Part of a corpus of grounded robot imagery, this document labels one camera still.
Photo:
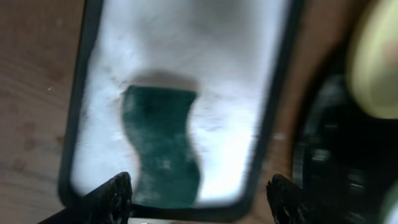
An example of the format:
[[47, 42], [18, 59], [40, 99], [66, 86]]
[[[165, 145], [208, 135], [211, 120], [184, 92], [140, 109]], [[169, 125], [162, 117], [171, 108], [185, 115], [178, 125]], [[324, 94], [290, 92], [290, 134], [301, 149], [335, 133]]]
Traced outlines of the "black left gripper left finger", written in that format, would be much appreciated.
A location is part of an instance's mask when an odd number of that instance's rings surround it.
[[39, 224], [127, 224], [131, 199], [131, 176], [121, 172]]

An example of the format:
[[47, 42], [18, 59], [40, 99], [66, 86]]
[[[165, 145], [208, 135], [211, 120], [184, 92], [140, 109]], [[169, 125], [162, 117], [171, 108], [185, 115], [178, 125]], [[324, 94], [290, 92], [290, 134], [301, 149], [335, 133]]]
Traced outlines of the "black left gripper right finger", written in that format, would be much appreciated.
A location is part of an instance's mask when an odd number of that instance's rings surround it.
[[266, 185], [267, 201], [276, 224], [339, 224], [342, 218], [281, 174]]

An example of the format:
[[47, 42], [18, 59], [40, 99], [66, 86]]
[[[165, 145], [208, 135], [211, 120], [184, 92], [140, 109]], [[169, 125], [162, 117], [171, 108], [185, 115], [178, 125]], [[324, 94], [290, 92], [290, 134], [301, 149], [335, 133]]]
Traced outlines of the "green scrubbing sponge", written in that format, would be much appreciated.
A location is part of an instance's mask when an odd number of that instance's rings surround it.
[[187, 134], [197, 94], [189, 90], [134, 86], [125, 92], [123, 123], [139, 158], [133, 201], [157, 208], [195, 203], [200, 170]]

